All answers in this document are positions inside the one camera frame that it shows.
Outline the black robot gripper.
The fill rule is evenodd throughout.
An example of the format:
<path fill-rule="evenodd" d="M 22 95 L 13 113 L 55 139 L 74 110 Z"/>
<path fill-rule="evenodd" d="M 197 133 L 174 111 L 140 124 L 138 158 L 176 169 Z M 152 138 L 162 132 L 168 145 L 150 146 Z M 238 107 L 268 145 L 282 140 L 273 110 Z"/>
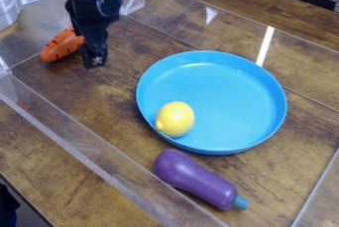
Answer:
<path fill-rule="evenodd" d="M 105 65 L 106 27 L 118 19 L 121 0 L 67 0 L 66 10 L 75 33 L 83 37 L 81 47 L 85 69 Z"/>

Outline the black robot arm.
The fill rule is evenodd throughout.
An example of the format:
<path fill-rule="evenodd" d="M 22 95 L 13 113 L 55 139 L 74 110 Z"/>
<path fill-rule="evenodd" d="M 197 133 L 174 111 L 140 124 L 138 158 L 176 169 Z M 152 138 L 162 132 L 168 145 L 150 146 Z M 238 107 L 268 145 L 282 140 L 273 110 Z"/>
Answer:
<path fill-rule="evenodd" d="M 106 27 L 118 20 L 122 0 L 66 0 L 77 36 L 83 37 L 81 55 L 83 68 L 104 66 L 106 61 Z"/>

